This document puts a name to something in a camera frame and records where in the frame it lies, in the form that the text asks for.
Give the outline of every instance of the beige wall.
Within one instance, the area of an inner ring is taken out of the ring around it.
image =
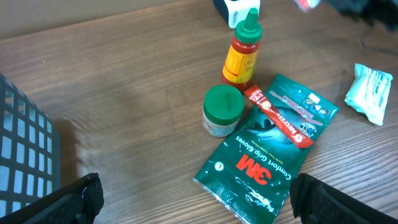
[[[177,0],[0,0],[0,39]]]

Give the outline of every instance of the yellow label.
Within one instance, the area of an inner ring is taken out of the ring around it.
[[[258,50],[251,54],[242,54],[231,46],[223,68],[224,77],[234,83],[249,81],[253,76],[257,54]]]

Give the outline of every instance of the green lid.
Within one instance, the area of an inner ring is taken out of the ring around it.
[[[239,22],[235,28],[235,37],[246,44],[254,44],[261,39],[262,28],[257,21],[258,10],[251,8],[246,19]]]
[[[211,122],[226,126],[242,116],[243,108],[243,95],[237,88],[217,85],[206,93],[203,112]]]

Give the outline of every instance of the wood grain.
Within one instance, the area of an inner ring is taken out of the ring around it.
[[[262,2],[254,81],[282,73],[340,107],[308,155],[307,172],[398,218],[398,87],[384,125],[344,103],[354,63],[398,74],[397,55],[363,49],[365,26],[321,4]],[[220,82],[231,31],[211,1],[186,0],[0,42],[0,71],[56,122],[62,182],[101,177],[96,223],[239,223],[192,182],[222,142],[201,126],[204,94]],[[398,49],[382,27],[373,49]],[[288,199],[277,223],[300,223]]]

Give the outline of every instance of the red sachet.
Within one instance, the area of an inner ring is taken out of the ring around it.
[[[310,137],[302,133],[279,113],[278,109],[268,100],[256,84],[247,89],[244,94],[249,97],[253,103],[258,105],[261,111],[264,112],[272,122],[274,122],[274,124],[296,145],[297,148],[305,149],[313,144]]]

